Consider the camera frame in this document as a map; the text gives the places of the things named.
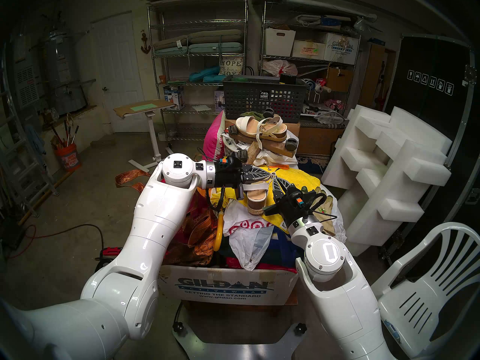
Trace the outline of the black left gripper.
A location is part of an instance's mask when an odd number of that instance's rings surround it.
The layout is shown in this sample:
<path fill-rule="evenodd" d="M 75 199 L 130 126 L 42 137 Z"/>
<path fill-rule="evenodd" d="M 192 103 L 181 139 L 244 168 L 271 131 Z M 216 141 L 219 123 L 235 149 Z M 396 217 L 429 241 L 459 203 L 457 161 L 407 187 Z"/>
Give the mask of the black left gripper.
<path fill-rule="evenodd" d="M 242 179 L 243 186 L 269 183 L 271 172 L 253 165 L 242 165 L 240 159 L 235 156 L 228 156 L 215 162 L 215 187 L 232 188 L 236 200 L 244 199 Z"/>

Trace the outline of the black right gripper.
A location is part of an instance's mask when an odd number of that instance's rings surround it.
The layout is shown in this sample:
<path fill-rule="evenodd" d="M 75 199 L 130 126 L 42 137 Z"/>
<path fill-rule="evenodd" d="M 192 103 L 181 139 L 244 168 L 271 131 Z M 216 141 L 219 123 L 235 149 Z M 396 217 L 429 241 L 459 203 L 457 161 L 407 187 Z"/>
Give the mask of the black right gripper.
<path fill-rule="evenodd" d="M 304 193 L 284 178 L 272 176 L 272 193 L 274 204 L 265 206 L 263 213 L 266 216 L 280 215 L 287 227 L 300 218 L 307 219 L 316 210 L 316 191 Z"/>

